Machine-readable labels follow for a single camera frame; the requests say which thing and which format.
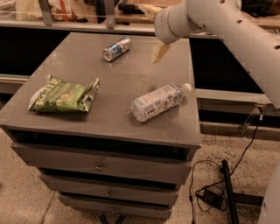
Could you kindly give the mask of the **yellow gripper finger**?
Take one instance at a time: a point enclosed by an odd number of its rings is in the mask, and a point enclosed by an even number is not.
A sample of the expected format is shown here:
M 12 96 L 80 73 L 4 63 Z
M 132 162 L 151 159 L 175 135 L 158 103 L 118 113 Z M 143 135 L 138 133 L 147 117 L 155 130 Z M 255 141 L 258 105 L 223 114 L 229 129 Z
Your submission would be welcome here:
M 157 41 L 152 48 L 151 62 L 153 64 L 158 63 L 169 51 L 170 45 Z
M 160 7 L 153 6 L 150 4 L 139 4 L 138 8 L 140 11 L 142 11 L 144 13 L 144 15 L 148 19 L 155 19 L 156 15 L 161 11 Z

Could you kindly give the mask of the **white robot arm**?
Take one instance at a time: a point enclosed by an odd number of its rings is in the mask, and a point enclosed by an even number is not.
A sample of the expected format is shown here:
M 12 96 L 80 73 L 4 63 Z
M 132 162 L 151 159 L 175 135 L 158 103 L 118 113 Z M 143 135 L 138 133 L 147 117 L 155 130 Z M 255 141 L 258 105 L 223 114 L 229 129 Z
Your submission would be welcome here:
M 141 4 L 158 42 L 151 61 L 159 62 L 170 44 L 196 32 L 209 32 L 234 55 L 275 109 L 280 109 L 280 41 L 237 9 L 237 0 L 182 0 L 167 8 Z

